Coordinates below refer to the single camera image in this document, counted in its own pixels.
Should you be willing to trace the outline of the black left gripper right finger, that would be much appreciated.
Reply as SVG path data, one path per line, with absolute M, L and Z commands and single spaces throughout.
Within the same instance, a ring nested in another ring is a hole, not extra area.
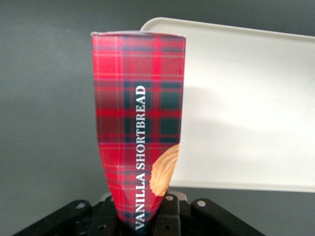
M 180 202 L 178 197 L 168 194 L 163 199 L 154 225 L 155 236 L 180 236 Z

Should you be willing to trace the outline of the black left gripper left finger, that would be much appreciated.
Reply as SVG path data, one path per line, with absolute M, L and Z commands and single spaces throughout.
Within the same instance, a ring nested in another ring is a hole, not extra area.
M 122 236 L 120 220 L 112 196 L 103 197 L 94 207 L 89 236 Z

